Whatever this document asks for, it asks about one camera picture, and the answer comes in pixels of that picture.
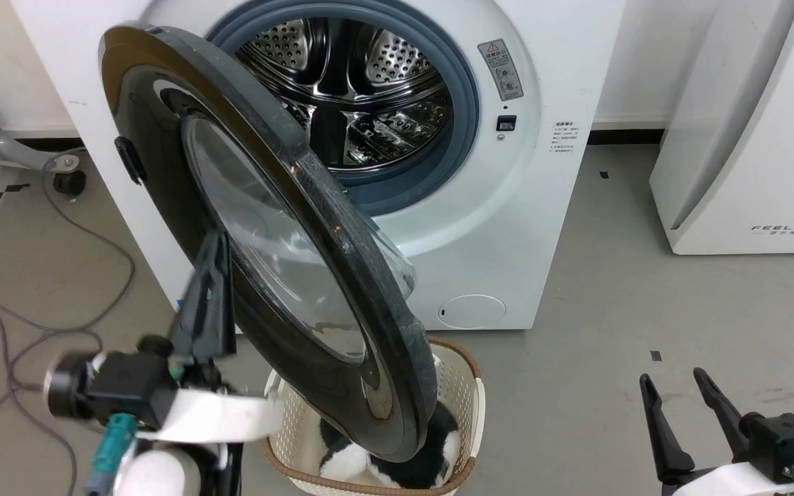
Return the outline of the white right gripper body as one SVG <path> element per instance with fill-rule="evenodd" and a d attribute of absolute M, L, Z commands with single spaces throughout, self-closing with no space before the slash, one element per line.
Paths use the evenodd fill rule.
<path fill-rule="evenodd" d="M 660 464 L 662 495 L 794 495 L 794 461 L 774 482 L 749 462 L 728 464 L 709 470 L 685 470 Z"/>

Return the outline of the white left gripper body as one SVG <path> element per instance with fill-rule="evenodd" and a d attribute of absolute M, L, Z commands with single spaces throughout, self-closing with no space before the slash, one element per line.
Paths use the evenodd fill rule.
<path fill-rule="evenodd" d="M 232 384 L 214 361 L 171 363 L 179 388 L 158 429 L 141 428 L 141 440 L 177 444 L 245 444 L 283 427 L 284 403 L 276 393 L 251 395 Z"/>

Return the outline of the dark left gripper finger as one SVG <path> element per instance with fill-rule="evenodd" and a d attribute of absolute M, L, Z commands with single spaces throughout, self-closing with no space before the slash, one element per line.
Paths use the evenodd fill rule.
<path fill-rule="evenodd" d="M 217 357 L 229 357 L 236 353 L 236 330 L 234 330 L 234 304 L 232 264 L 229 238 L 214 239 L 214 268 L 218 276 L 215 300 L 218 309 Z"/>
<path fill-rule="evenodd" d="M 177 357 L 208 360 L 224 355 L 224 235 L 208 232 L 170 330 Z"/>

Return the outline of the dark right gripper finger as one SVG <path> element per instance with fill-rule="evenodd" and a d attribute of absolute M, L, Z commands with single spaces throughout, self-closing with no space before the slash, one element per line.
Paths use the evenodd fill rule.
<path fill-rule="evenodd" d="M 656 476 L 662 484 L 685 484 L 694 471 L 694 461 L 675 438 L 662 411 L 662 396 L 649 374 L 640 375 L 639 384 Z"/>
<path fill-rule="evenodd" d="M 741 429 L 742 416 L 709 374 L 693 368 L 693 377 L 706 405 L 712 409 L 730 446 L 732 458 L 748 458 L 748 437 Z"/>

